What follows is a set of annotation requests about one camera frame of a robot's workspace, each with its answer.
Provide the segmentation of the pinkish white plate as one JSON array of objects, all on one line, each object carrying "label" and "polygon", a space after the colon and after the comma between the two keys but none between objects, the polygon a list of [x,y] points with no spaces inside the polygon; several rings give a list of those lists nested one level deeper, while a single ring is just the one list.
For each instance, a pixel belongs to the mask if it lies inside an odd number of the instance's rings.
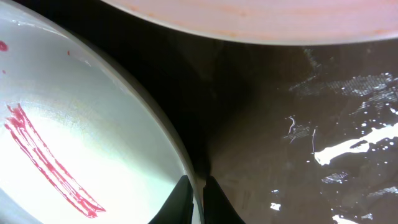
[{"label": "pinkish white plate", "polygon": [[397,0],[103,1],[164,27],[233,42],[327,45],[397,37]]}]

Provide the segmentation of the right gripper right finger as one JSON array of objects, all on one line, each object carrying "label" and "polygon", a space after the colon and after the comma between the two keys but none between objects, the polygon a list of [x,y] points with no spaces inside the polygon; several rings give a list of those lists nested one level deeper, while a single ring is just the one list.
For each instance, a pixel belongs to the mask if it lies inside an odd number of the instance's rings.
[{"label": "right gripper right finger", "polygon": [[206,178],[203,209],[206,224],[245,224],[213,176]]}]

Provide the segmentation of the pale green plate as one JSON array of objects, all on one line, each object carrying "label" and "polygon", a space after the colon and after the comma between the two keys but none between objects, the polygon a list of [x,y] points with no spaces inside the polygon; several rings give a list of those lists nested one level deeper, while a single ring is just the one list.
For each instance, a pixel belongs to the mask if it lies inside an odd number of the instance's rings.
[{"label": "pale green plate", "polygon": [[185,149],[126,72],[74,35],[1,2],[1,222],[149,223]]}]

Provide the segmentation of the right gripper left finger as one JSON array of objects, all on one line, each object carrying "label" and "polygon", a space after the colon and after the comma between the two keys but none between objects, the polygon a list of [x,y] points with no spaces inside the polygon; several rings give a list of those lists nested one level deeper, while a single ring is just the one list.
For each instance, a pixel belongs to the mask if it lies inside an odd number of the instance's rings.
[{"label": "right gripper left finger", "polygon": [[183,175],[149,224],[191,224],[192,215],[193,189],[188,176]]}]

